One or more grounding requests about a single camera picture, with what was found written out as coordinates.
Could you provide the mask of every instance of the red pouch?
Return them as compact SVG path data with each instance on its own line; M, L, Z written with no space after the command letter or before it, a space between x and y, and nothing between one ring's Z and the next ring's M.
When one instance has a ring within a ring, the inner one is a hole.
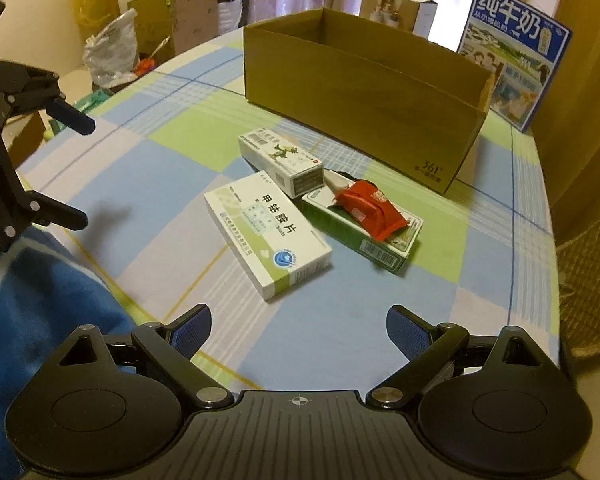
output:
M378 242L384 242L391 233L408 225L384 193L366 180L359 180L338 193L336 202Z

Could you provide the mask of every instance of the checkered tablecloth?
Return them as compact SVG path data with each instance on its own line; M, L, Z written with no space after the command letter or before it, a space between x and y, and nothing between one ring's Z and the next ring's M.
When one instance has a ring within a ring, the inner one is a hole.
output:
M194 362L234 391L359 389L405 364L385 315L402 304L432 324L496 335L523 326L557 360L554 239L536 146L491 113L445 196L244 98L242 33L203 44L100 106L90 137L65 130L23 166L34 189L87 212L52 227L137 322L202 302L210 339ZM236 137L267 127L378 185L424 219L400 276L335 240L333 266L263 301L203 194L251 173Z

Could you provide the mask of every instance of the white plastic bag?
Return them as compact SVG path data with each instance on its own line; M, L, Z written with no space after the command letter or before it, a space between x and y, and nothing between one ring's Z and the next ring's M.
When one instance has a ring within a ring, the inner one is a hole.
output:
M240 26L242 0L218 3L218 36L222 36Z
M138 78L132 72L138 56L138 40L134 30L134 18L137 15L135 9L129 9L109 23L100 34L87 40L82 61L99 87L113 88Z

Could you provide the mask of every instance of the blue circular logo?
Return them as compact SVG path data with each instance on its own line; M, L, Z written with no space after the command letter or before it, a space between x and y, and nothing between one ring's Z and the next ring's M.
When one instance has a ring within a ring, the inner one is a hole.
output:
M273 255L273 262L282 269L291 267L295 261L296 257L288 249L280 249L276 254Z

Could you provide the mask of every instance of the green box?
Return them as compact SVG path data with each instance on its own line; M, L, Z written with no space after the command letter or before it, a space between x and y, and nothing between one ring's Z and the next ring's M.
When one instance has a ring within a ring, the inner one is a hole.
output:
M378 242L337 205L333 191L327 186L304 195L299 206L315 228L394 274L400 271L407 260L423 223L422 218L394 204L409 225L396 231L386 241Z

